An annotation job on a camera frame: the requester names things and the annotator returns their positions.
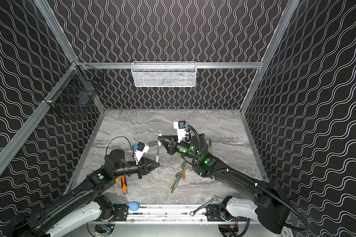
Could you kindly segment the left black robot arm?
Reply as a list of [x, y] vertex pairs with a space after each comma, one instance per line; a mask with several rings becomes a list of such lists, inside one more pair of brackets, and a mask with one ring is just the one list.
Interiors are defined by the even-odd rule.
[[18, 214], [7, 228], [7, 237], [59, 237], [74, 227], [98, 218], [115, 217], [113, 204], [103, 193], [123, 175], [139, 178], [157, 169], [160, 164], [142, 157], [139, 162], [125, 160], [125, 152], [115, 149], [105, 155], [105, 164], [90, 173], [77, 187], [31, 214]]

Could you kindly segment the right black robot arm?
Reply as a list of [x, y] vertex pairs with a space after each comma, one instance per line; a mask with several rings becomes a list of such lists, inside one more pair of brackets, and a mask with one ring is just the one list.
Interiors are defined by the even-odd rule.
[[309, 233], [308, 221], [291, 206], [280, 184], [251, 178], [228, 166], [209, 152], [209, 145], [203, 134], [193, 136], [189, 141], [180, 141], [176, 135], [162, 135], [158, 137], [158, 141], [168, 154], [179, 153], [183, 158], [191, 159], [191, 166], [199, 176], [213, 177], [248, 195], [257, 206], [253, 213], [269, 231], [279, 234], [287, 227], [297, 232]]

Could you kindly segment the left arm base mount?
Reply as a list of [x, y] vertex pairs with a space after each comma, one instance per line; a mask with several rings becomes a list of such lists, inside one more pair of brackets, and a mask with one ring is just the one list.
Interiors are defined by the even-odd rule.
[[104, 210], [102, 210], [99, 219], [105, 222], [126, 221], [128, 211], [128, 205], [114, 204], [112, 206], [105, 207]]

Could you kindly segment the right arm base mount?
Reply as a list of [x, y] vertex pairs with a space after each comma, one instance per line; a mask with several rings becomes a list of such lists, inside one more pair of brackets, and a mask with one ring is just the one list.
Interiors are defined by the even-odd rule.
[[206, 207], [205, 216], [209, 222], [234, 222], [235, 217], [228, 213], [225, 208], [220, 208], [219, 204], [210, 204]]

